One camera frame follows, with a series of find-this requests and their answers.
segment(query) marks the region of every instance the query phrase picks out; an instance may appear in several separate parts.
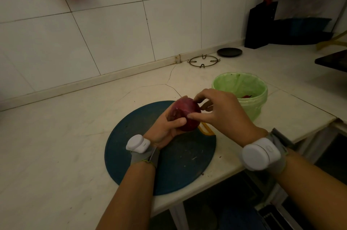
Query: hand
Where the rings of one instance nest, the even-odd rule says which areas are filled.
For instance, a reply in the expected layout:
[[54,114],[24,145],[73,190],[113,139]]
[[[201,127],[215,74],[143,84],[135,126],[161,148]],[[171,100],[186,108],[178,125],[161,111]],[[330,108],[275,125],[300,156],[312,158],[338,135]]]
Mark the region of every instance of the hand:
[[152,146],[156,146],[158,149],[162,149],[168,145],[176,135],[184,133],[184,131],[176,128],[185,125],[187,122],[186,118],[179,118],[173,121],[167,120],[171,107],[172,104],[159,116],[145,135],[143,135],[145,139],[150,140]]
[[215,89],[204,89],[198,93],[194,101],[205,102],[201,110],[212,113],[191,113],[187,118],[211,124],[225,136],[241,147],[267,136],[268,132],[256,127],[249,119],[236,96],[230,92]]

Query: gas stove burner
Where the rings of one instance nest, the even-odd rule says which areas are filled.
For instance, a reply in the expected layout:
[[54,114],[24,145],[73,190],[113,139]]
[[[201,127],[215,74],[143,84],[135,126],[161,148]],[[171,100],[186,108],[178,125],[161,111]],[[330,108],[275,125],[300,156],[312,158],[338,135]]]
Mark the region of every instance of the gas stove burner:
[[[206,65],[206,66],[205,66],[205,64],[201,64],[200,66],[193,65],[193,63],[196,63],[196,62],[197,62],[196,60],[193,60],[193,59],[200,58],[200,57],[202,57],[202,59],[206,59],[206,57],[212,57],[212,58],[214,58],[214,60],[210,60],[210,62],[213,62],[213,64]],[[203,68],[204,68],[204,67],[213,66],[214,64],[216,64],[216,63],[219,62],[219,61],[220,61],[220,59],[218,59],[218,58],[216,58],[216,57],[214,57],[214,56],[210,56],[210,55],[201,55],[201,56],[197,56],[197,57],[191,58],[191,59],[188,60],[187,62],[188,62],[189,64],[191,64],[192,66],[194,66],[194,67],[199,67],[199,68],[203,67]]]

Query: left hand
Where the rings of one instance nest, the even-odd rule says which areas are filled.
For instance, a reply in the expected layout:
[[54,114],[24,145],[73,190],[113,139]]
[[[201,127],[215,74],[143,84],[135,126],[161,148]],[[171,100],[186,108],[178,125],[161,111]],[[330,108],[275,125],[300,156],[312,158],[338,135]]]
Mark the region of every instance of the left hand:
[[152,146],[158,149],[162,149],[168,145],[176,135],[184,133],[184,131],[177,128],[186,124],[186,118],[179,118],[173,121],[167,120],[171,107],[172,104],[159,116],[145,135],[143,135],[145,139],[150,140]]

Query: table leg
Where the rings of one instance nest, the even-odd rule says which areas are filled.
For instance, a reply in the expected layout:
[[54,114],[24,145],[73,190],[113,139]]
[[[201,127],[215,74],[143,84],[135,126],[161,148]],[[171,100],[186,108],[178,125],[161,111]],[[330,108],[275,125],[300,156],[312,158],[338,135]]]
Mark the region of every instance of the table leg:
[[169,208],[177,230],[189,230],[186,212],[184,211],[183,202]]

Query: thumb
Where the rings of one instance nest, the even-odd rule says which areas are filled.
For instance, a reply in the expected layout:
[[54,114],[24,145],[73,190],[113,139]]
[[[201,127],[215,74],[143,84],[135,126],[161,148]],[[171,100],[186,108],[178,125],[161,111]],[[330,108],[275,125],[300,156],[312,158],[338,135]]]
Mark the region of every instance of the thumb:
[[189,113],[187,118],[192,120],[197,120],[199,122],[211,123],[212,122],[212,114],[213,113]]
[[173,129],[173,128],[179,128],[182,127],[184,124],[187,123],[187,119],[186,118],[179,118],[177,120],[173,120],[173,121],[168,121],[167,122],[167,128],[168,129]]

